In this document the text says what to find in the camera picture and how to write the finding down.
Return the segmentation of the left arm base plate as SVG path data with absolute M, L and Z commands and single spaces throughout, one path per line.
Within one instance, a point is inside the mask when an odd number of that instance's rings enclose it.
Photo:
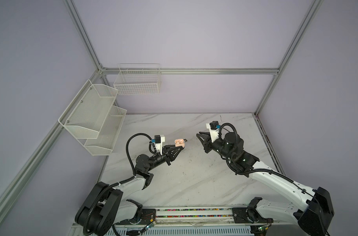
M 143 208 L 132 219 L 115 223 L 116 225 L 148 225 L 156 217 L 156 209 Z

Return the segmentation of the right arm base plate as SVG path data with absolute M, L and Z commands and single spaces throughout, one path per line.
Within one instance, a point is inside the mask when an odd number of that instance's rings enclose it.
M 247 207 L 234 207 L 232 208 L 232 216 L 235 223 L 272 223 L 272 218 L 261 217 L 255 209 L 249 209 Z

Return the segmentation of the aluminium mounting rail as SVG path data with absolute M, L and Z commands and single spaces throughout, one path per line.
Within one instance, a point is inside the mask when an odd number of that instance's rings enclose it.
M 235 223 L 232 216 L 232 208 L 247 207 L 255 209 L 263 218 L 272 218 L 272 223 L 260 224 L 271 225 L 274 222 L 283 222 L 298 225 L 298 220 L 303 214 L 293 204 L 275 203 L 261 200 L 258 203 L 251 202 L 246 206 L 191 206 L 191 207 L 144 207 L 156 209 L 156 217 L 151 220 L 159 224 L 251 224 L 251 223 Z

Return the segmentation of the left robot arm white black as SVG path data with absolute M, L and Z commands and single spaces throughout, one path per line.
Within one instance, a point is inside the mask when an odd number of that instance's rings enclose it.
M 122 221 L 140 223 L 143 205 L 130 195 L 147 188 L 153 178 L 149 171 L 164 163 L 170 165 L 183 149 L 182 145 L 165 145 L 151 157 L 141 154 L 136 158 L 135 175 L 131 178 L 114 184 L 98 182 L 75 216 L 75 222 L 83 227 L 83 235 L 103 236 Z

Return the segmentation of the white mesh shelf upper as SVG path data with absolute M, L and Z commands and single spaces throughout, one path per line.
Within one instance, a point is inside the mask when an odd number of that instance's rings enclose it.
M 58 122 L 76 139 L 98 138 L 118 90 L 104 84 L 89 83 L 89 87 L 69 113 Z

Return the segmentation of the white mesh shelf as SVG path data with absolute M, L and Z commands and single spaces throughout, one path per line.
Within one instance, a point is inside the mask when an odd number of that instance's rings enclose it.
M 84 147 L 92 156 L 108 156 L 113 152 L 126 114 L 126 109 L 117 106 L 111 107 L 99 136 L 85 142 Z
M 76 139 L 98 138 L 118 90 L 104 84 L 89 83 L 89 87 L 69 113 L 58 122 Z

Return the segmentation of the pink round charging case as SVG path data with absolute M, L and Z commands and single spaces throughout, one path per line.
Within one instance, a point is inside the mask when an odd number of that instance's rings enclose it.
M 185 143 L 187 142 L 186 139 L 176 139 L 175 146 L 176 147 L 185 147 Z

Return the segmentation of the white mesh shelf lower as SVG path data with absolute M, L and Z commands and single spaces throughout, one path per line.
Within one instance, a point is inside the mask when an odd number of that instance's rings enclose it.
M 126 114 L 126 109 L 117 106 L 111 107 L 99 136 L 85 142 L 84 147 L 92 156 L 108 156 L 113 152 Z

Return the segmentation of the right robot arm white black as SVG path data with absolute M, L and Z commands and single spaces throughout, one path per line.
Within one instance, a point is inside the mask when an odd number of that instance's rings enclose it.
M 274 171 L 256 156 L 247 153 L 243 140 L 235 133 L 229 132 L 224 138 L 209 132 L 199 132 L 196 136 L 205 153 L 217 152 L 235 175 L 256 180 L 289 200 L 289 203 L 282 204 L 254 197 L 242 214 L 244 220 L 266 222 L 268 225 L 279 220 L 299 226 L 310 236 L 329 234 L 334 209 L 326 189 L 313 189 Z

